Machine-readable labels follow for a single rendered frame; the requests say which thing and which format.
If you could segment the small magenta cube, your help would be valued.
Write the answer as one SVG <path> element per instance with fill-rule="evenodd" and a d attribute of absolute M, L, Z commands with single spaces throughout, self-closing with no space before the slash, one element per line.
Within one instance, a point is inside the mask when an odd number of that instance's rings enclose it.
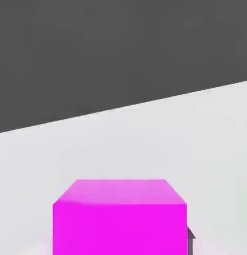
<path fill-rule="evenodd" d="M 79 179 L 52 210 L 52 255 L 188 255 L 187 204 L 164 179 Z"/>

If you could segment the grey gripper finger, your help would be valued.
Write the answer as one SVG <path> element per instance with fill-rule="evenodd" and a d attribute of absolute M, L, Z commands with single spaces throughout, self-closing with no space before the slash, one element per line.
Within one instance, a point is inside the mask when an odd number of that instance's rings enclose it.
<path fill-rule="evenodd" d="M 196 238 L 188 227 L 188 255 L 193 255 L 193 240 Z"/>

